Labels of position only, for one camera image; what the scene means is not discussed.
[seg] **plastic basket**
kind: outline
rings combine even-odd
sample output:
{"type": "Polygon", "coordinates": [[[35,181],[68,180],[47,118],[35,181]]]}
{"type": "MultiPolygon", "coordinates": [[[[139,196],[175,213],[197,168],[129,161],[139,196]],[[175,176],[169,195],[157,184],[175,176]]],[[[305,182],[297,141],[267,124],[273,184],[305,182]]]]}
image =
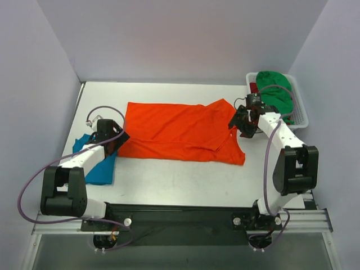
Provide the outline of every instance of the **plastic basket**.
{"type": "MultiPolygon", "coordinates": [[[[257,82],[257,75],[258,75],[258,72],[247,73],[246,84],[247,84],[248,93],[251,93],[250,83],[257,82]]],[[[294,125],[289,125],[289,128],[290,129],[306,128],[309,125],[309,120],[308,120],[308,115],[306,114],[306,111],[305,111],[302,97],[300,96],[300,93],[299,93],[298,84],[296,83],[296,80],[293,76],[290,76],[287,74],[283,74],[283,75],[286,77],[286,79],[291,84],[292,92],[294,93],[294,96],[295,96],[294,102],[296,103],[295,112],[291,116],[291,120],[294,121],[294,125]]]]}

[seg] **orange t-shirt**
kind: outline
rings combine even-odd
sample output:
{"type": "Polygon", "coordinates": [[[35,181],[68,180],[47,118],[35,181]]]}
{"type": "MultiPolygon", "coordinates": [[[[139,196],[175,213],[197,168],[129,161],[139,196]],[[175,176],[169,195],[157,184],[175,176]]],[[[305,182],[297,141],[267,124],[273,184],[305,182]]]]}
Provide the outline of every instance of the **orange t-shirt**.
{"type": "Polygon", "coordinates": [[[224,99],[204,105],[129,102],[130,139],[118,155],[140,159],[219,161],[242,165],[236,128],[228,129],[235,109],[224,99]]]}

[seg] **white table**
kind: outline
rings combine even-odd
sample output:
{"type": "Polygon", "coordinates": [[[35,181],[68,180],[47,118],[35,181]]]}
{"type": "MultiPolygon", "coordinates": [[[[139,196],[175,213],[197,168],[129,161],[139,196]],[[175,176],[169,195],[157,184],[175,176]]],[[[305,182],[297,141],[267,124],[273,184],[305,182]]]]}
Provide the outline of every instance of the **white table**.
{"type": "MultiPolygon", "coordinates": [[[[246,94],[246,86],[240,85],[86,82],[63,154],[71,153],[76,138],[91,134],[85,119],[88,112],[99,105],[116,107],[125,114],[130,101],[207,105],[224,98],[233,104],[237,97],[246,94]]],[[[114,119],[119,125],[123,123],[121,117],[109,109],[99,109],[91,119],[98,114],[114,119]]],[[[267,141],[264,134],[256,134],[252,139],[238,138],[246,154],[243,166],[120,157],[116,159],[113,184],[88,184],[88,198],[121,204],[251,207],[263,192],[267,141]]],[[[277,156],[272,148],[268,173],[268,187],[272,189],[277,156]]],[[[291,200],[286,207],[303,209],[302,196],[291,200]]]]}

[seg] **teal cloth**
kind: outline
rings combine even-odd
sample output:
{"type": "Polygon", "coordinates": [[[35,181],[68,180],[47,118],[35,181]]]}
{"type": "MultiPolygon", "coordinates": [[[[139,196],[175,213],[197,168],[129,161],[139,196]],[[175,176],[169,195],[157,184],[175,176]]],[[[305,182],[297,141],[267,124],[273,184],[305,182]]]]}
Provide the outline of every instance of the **teal cloth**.
{"type": "MultiPolygon", "coordinates": [[[[283,86],[290,92],[293,91],[290,82],[284,75],[275,71],[261,71],[256,76],[256,86],[259,91],[265,86],[277,84],[283,86]]],[[[270,87],[261,92],[261,99],[266,105],[275,106],[280,114],[289,114],[294,108],[293,100],[289,93],[278,87],[270,87]]],[[[288,124],[293,124],[289,117],[283,119],[288,124]]]]}
{"type": "MultiPolygon", "coordinates": [[[[73,145],[73,153],[80,151],[83,146],[89,141],[90,135],[84,134],[80,139],[76,139],[73,145]]],[[[110,185],[114,179],[114,166],[116,159],[116,152],[108,156],[102,162],[98,163],[85,176],[86,184],[93,185],[110,185]]]]}

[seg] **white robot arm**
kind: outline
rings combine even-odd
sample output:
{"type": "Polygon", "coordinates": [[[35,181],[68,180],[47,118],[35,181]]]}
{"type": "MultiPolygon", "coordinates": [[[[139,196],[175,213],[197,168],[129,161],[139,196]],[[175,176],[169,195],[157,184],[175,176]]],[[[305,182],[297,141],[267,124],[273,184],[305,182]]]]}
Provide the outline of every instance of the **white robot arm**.
{"type": "Polygon", "coordinates": [[[97,119],[92,129],[94,133],[82,149],[89,148],[89,150],[59,166],[50,166],[45,169],[40,201],[42,214],[79,218],[105,216],[106,203],[87,198],[85,176],[98,163],[117,152],[130,136],[110,119],[97,119]],[[64,184],[68,184],[66,191],[61,189],[64,184]]]}
{"type": "Polygon", "coordinates": [[[234,126],[246,138],[252,138],[261,129],[280,152],[272,177],[275,189],[265,189],[264,196],[257,201],[260,214],[277,213],[298,194],[316,187],[318,150],[298,139],[277,109],[262,103],[260,94],[247,95],[246,107],[240,105],[229,123],[229,128],[234,126]]]}

